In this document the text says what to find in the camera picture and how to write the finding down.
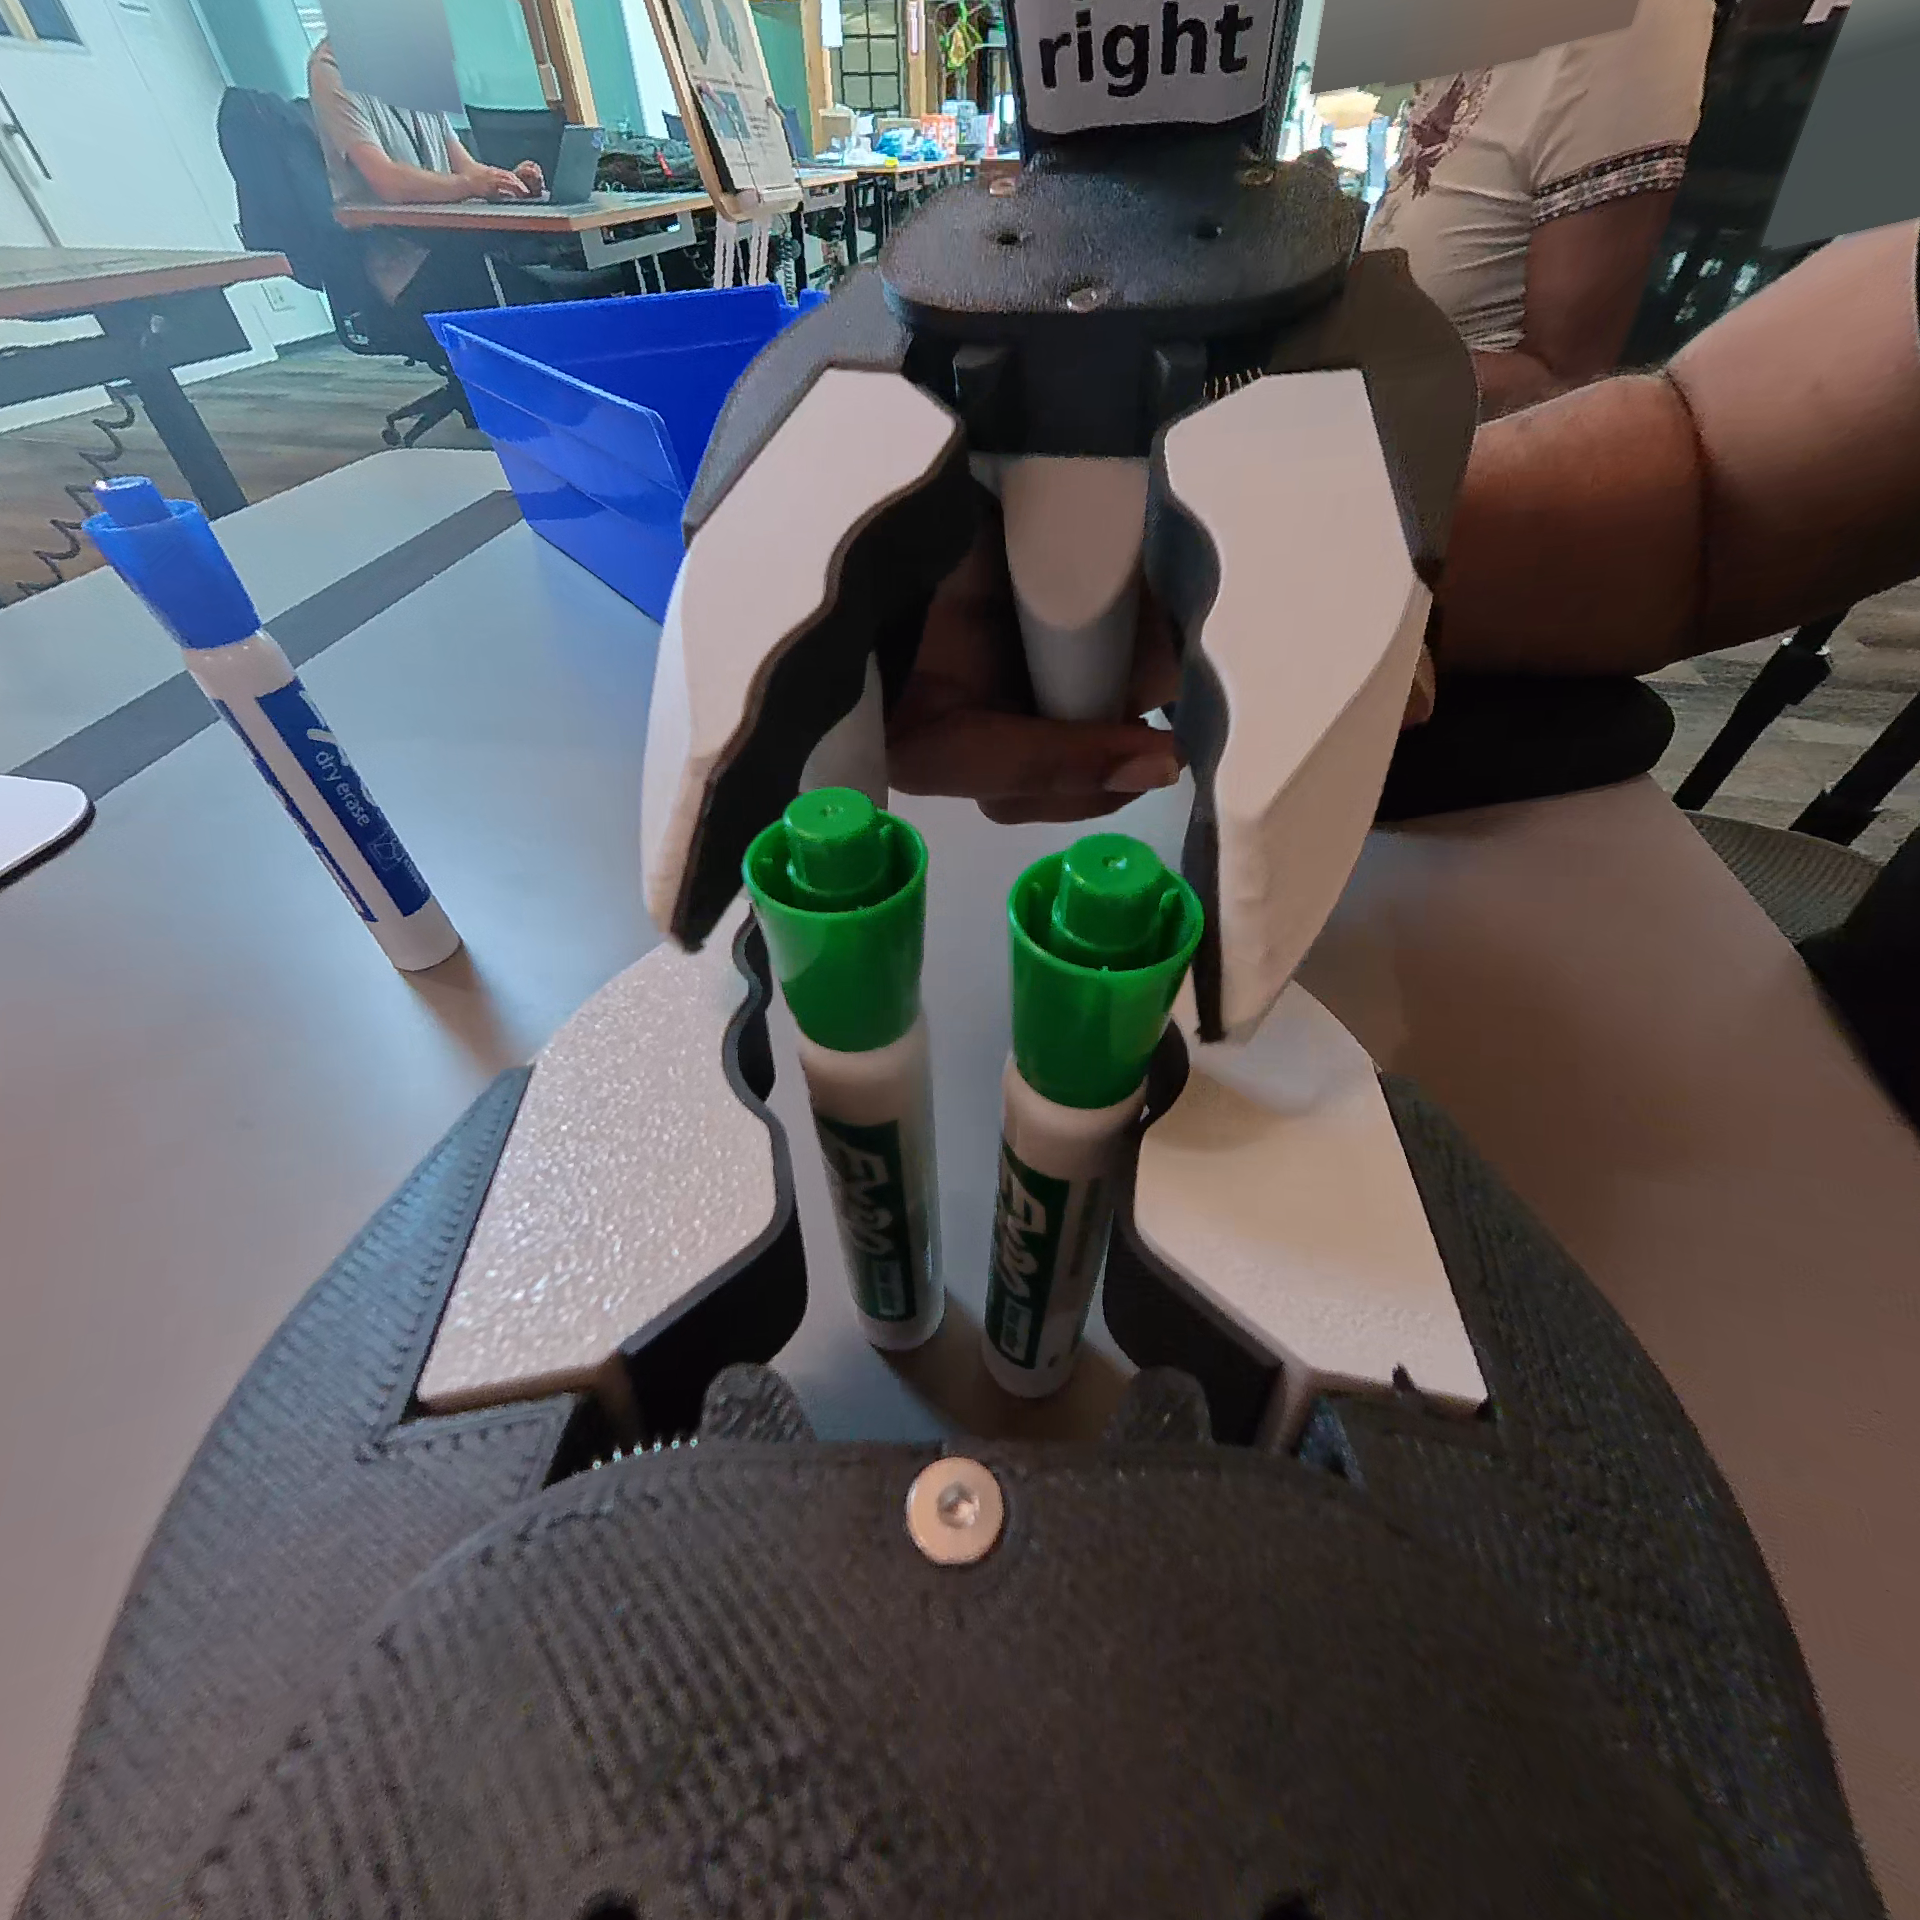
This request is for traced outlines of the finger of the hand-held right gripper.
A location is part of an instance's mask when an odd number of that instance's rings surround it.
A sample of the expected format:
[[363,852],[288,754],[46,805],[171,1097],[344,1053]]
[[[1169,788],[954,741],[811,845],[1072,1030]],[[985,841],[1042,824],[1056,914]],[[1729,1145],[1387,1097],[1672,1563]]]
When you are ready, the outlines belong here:
[[1268,374],[1169,426],[1150,578],[1182,634],[1199,1030],[1250,1038],[1363,852],[1426,628],[1363,374]]
[[690,537],[643,755],[643,897],[680,948],[796,794],[889,800],[881,660],[972,537],[963,421],[896,369],[825,369]]

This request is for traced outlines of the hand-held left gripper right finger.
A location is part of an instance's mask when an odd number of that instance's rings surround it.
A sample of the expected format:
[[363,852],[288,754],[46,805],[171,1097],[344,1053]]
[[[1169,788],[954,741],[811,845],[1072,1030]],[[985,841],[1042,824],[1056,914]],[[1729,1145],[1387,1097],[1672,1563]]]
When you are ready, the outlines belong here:
[[1136,1368],[1189,1374],[1224,1445],[1287,1448],[1321,1396],[1486,1406],[1379,1071],[1305,985],[1246,1040],[1169,1030],[1109,1329]]

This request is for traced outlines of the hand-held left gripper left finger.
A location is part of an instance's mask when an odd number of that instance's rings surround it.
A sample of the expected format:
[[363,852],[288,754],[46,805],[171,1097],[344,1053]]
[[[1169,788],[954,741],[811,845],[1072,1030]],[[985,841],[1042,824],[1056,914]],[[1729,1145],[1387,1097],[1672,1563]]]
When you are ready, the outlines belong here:
[[667,1442],[723,1368],[779,1356],[796,1198],[767,997],[758,919],[723,919],[544,1046],[421,1374],[427,1413],[587,1392],[617,1437]]

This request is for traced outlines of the green dry erase marker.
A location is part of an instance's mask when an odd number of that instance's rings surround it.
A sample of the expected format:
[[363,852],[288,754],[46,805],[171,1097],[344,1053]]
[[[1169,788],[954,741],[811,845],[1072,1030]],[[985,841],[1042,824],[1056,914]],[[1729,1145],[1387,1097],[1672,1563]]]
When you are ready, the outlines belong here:
[[1150,1062],[1205,913],[1146,841],[1106,829],[1030,864],[1006,919],[1014,1057],[983,1365],[1006,1392],[1040,1402],[1074,1368]]
[[928,845],[869,794],[820,784],[741,855],[825,1150],[853,1308],[888,1353],[946,1317],[930,1034]]

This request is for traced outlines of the blue dry erase marker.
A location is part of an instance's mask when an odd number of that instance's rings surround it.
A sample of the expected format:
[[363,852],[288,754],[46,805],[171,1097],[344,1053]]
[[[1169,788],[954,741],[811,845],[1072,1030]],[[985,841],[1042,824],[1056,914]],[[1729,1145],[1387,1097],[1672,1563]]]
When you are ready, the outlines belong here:
[[260,777],[387,961],[413,973],[458,956],[454,919],[313,704],[298,668],[264,631],[204,508],[165,498],[141,473],[106,477],[94,498],[97,515],[82,521],[87,537],[180,641],[185,672],[246,741]]

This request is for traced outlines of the person's right forearm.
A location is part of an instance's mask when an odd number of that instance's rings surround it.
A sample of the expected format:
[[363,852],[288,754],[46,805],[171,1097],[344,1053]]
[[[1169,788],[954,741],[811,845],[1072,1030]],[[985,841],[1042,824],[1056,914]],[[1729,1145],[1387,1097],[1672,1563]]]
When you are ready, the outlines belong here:
[[1838,238],[1661,369],[1475,435],[1426,647],[1648,674],[1916,578],[1916,224]]

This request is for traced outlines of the person's right hand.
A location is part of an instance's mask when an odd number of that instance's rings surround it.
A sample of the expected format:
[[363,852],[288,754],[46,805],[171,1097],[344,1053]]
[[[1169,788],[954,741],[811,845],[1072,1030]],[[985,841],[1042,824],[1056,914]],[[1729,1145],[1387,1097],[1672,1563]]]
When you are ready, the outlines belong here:
[[889,784],[977,800],[994,824],[1078,824],[1179,781],[1179,741],[1146,714],[1182,681],[1179,631],[1143,588],[1131,688],[1116,724],[1047,720],[1021,641],[1003,520],[933,588],[915,663],[888,714]]

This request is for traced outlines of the blue plastic bin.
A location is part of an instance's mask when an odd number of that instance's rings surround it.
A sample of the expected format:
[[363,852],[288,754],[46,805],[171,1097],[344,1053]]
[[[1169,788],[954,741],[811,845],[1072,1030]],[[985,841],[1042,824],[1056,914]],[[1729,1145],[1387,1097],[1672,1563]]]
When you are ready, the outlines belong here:
[[432,329],[531,530],[662,621],[715,420],[753,356],[820,305],[744,284],[437,310]]

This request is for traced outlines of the white desk with wood edge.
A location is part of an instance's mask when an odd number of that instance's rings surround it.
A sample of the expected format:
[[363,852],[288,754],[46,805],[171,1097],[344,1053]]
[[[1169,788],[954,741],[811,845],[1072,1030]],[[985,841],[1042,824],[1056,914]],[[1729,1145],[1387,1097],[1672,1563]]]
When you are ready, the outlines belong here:
[[335,230],[376,294],[423,319],[637,294],[650,261],[692,246],[696,211],[706,193],[565,200],[523,163],[416,178],[406,200],[340,200]]

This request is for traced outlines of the wooden easel sign board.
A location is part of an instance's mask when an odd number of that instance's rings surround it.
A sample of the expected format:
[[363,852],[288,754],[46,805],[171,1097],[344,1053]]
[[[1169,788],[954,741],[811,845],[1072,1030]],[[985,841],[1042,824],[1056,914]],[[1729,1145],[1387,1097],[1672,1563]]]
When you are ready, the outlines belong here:
[[718,219],[801,206],[801,178],[751,5],[650,5],[685,139]]

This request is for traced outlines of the black tripod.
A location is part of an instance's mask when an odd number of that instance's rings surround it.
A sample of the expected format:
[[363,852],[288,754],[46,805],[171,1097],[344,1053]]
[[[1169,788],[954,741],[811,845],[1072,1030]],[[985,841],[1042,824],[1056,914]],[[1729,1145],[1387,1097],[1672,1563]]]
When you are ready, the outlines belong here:
[[[1782,639],[1756,679],[1741,688],[1732,720],[1715,730],[1693,768],[1680,777],[1677,805],[1682,810],[1707,810],[1739,761],[1760,741],[1760,735],[1814,688],[1822,688],[1832,663],[1832,639],[1845,611],[1814,619]],[[1792,829],[1855,845],[1861,829],[1881,820],[1883,800],[1916,770],[1916,700],[1911,700],[1881,737],[1871,737],[1861,761],[1834,781],[1823,784],[1792,824]]]

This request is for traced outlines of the dark laptop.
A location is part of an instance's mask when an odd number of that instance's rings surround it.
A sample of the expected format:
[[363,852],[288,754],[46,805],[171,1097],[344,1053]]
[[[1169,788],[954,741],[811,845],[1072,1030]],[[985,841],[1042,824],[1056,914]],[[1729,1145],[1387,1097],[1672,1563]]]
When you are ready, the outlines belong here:
[[540,169],[544,200],[587,204],[597,189],[605,133],[565,122],[565,106],[466,105],[466,148],[502,169],[531,159]]

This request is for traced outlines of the black swivel office chair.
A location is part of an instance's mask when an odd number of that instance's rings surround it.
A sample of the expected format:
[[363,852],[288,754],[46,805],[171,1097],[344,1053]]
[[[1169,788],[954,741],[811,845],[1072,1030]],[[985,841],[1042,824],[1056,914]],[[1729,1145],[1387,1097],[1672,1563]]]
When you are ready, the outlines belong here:
[[337,224],[313,106],[229,84],[220,105],[220,148],[239,189],[246,248],[283,251],[295,277],[327,295],[349,353],[397,356],[440,374],[435,392],[387,420],[381,441],[413,448],[448,415],[476,426],[470,399],[432,325],[392,310],[372,282],[363,233]]

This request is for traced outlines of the person's dark clothing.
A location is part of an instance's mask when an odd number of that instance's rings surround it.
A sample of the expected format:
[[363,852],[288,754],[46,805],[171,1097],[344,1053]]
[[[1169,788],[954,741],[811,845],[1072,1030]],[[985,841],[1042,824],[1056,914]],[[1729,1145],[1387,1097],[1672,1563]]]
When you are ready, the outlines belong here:
[[1861,1061],[1916,1124],[1916,833],[1855,913],[1798,945]]

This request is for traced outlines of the white flat plate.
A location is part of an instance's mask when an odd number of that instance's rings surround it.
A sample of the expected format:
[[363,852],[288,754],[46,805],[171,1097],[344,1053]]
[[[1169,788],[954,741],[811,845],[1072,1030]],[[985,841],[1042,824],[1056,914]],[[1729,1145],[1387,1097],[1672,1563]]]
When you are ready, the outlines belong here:
[[94,824],[94,796],[59,777],[3,773],[0,805],[3,886],[67,850]]

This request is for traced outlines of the wooden desk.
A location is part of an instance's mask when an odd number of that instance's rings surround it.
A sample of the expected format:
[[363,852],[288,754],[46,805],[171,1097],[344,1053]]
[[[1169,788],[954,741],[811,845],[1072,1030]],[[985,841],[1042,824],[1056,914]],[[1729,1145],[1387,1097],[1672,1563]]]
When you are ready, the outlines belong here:
[[97,319],[94,337],[3,350],[3,409],[125,382],[209,520],[249,508],[180,368],[249,350],[229,284],[295,275],[283,251],[3,246],[3,322]]

